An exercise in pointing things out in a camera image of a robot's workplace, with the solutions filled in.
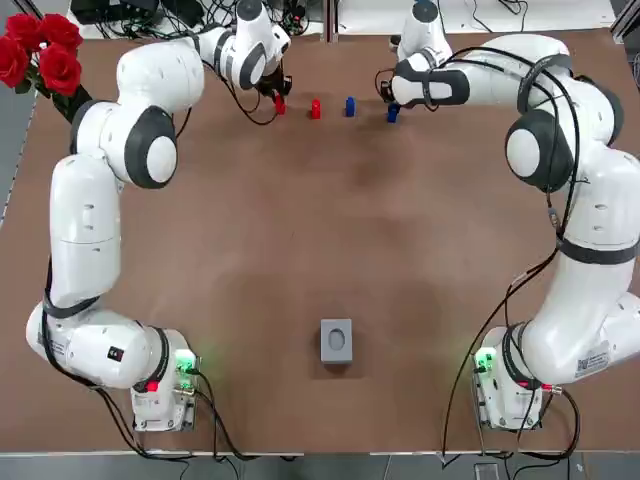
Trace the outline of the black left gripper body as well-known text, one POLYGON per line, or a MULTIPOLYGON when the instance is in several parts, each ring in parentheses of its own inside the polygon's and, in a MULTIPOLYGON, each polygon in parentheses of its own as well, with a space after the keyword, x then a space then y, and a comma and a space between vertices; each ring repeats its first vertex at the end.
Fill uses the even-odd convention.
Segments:
POLYGON ((277 96, 285 98, 289 95, 292 85, 293 80, 290 75, 285 75, 282 71, 274 71, 260 78, 257 90, 261 95, 271 99, 277 96))

